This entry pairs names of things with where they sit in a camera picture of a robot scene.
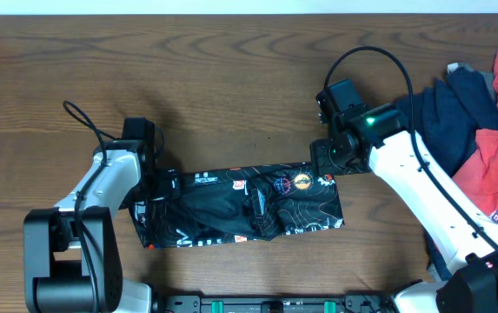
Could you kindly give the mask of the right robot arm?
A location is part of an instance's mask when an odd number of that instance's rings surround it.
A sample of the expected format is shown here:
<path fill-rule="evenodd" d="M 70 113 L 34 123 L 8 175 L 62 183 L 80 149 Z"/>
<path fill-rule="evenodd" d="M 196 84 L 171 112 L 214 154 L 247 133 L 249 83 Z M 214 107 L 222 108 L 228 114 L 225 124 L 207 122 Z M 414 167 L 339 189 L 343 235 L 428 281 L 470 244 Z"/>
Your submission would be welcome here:
<path fill-rule="evenodd" d="M 373 172 L 410 208 L 451 277 L 411 283 L 387 297 L 392 312 L 498 312 L 498 224 L 484 215 L 429 153 L 393 105 L 322 104 L 328 136 L 310 145 L 318 175 Z"/>

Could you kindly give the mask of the black orange-patterned jersey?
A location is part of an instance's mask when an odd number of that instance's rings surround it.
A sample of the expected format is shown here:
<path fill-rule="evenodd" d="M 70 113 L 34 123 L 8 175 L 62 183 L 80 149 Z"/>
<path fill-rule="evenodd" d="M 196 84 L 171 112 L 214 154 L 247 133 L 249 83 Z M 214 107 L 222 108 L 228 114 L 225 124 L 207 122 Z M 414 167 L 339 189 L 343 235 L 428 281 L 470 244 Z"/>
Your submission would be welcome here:
<path fill-rule="evenodd" d="M 177 199 L 129 207 L 145 248 L 182 248 L 272 240 L 344 225 L 332 175 L 310 163 L 180 174 Z"/>

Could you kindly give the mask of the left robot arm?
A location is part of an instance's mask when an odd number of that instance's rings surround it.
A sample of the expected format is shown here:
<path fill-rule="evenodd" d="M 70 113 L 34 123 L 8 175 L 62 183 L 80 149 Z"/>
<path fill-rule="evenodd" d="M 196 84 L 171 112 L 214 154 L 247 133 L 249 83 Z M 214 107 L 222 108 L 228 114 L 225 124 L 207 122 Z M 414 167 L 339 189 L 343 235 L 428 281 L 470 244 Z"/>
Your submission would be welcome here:
<path fill-rule="evenodd" d="M 25 303 L 30 312 L 156 312 L 146 283 L 124 278 L 113 219 L 157 198 L 150 139 L 103 143 L 80 183 L 51 209 L 23 220 Z"/>

